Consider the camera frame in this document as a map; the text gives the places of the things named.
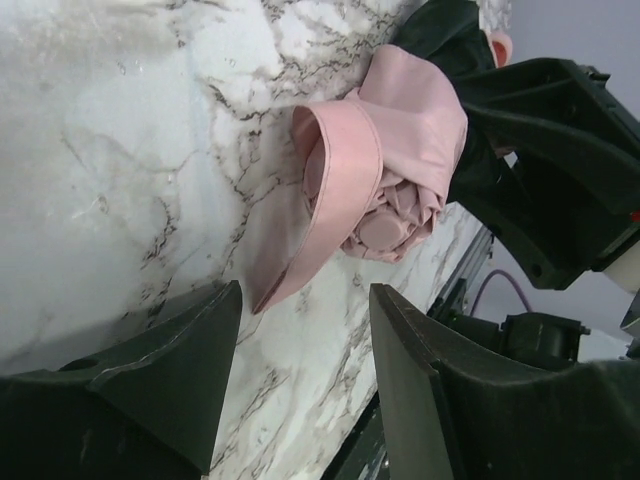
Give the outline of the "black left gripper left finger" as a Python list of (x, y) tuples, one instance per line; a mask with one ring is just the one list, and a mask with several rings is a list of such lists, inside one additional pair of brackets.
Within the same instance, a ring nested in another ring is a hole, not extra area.
[(1, 380), (5, 479), (198, 479), (209, 472), (243, 310), (237, 281), (56, 371)]

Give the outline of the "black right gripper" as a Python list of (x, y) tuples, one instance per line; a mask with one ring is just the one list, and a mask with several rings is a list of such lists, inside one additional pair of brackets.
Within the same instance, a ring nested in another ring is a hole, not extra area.
[(563, 170), (564, 225), (503, 159), (465, 156), (449, 199), (504, 245), (531, 284), (565, 290), (586, 271), (639, 274), (639, 122), (607, 90), (609, 76), (572, 60), (536, 58), (467, 75), (470, 120)]

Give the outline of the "pink folding umbrella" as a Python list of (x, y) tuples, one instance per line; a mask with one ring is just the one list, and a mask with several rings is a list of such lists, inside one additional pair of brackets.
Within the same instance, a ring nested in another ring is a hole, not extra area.
[(293, 109), (310, 222), (298, 241), (277, 223), (259, 259), (254, 312), (301, 290), (337, 251), (400, 261), (433, 231), (468, 138), (456, 77), (505, 66), (510, 38), (487, 33), (473, 1), (429, 1), (373, 53), (340, 100)]

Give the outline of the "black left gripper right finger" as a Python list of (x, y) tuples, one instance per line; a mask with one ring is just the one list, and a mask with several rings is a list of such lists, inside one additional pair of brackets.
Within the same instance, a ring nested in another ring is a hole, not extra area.
[(370, 325), (394, 479), (635, 479), (639, 364), (560, 372), (498, 355), (374, 284)]

